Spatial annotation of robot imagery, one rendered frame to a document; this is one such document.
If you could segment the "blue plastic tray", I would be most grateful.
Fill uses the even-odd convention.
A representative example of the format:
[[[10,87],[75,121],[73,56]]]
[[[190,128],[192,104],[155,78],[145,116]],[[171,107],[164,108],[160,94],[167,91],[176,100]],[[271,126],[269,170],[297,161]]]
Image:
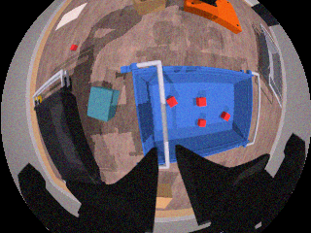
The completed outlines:
[[[164,162],[162,120],[160,120],[158,79],[155,65],[139,69],[136,63],[121,66],[132,71],[133,93],[144,156],[156,148],[158,164]],[[166,104],[168,154],[176,162],[175,145],[180,144],[205,158],[229,149],[246,147],[253,112],[252,70],[233,71],[210,66],[162,66]],[[178,104],[168,106],[166,98]],[[195,97],[205,97],[207,106],[195,105]],[[229,113],[224,120],[222,112]],[[199,119],[206,127],[198,127]]]

